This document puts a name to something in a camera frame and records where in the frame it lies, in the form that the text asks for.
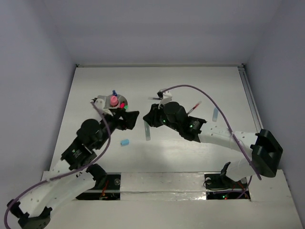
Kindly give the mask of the pink crayon bottle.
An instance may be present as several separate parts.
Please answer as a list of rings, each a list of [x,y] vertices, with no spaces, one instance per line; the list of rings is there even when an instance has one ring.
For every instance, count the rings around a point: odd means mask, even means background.
[[[111,106],[111,107],[117,107],[118,104],[119,104],[119,100],[118,100],[117,96],[112,95],[112,96],[110,97],[110,106]]]

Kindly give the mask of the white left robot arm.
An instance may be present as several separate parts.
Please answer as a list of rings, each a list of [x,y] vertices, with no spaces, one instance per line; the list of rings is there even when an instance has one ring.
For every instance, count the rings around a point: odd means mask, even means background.
[[[96,150],[107,150],[115,130],[132,130],[139,111],[116,108],[113,114],[103,114],[101,121],[85,120],[76,132],[76,138],[62,153],[45,180],[31,186],[7,204],[4,226],[9,228],[8,215],[18,219],[22,229],[45,228],[55,210],[91,188],[104,188],[107,173],[97,164],[104,155]]]

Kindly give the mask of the pale green highlighter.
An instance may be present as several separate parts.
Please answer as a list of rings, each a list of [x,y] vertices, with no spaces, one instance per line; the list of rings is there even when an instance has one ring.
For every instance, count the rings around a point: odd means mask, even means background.
[[[145,129],[145,139],[146,141],[150,141],[151,139],[150,126],[146,121],[144,121],[144,129]]]

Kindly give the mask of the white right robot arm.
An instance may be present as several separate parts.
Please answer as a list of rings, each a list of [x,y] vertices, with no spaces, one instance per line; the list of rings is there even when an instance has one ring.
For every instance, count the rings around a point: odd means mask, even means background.
[[[261,129],[258,133],[233,132],[189,116],[177,102],[152,104],[143,120],[150,127],[167,126],[188,141],[222,146],[243,154],[241,160],[227,162],[219,173],[205,175],[207,189],[232,188],[243,178],[256,174],[268,178],[276,176],[283,148],[268,130]]]

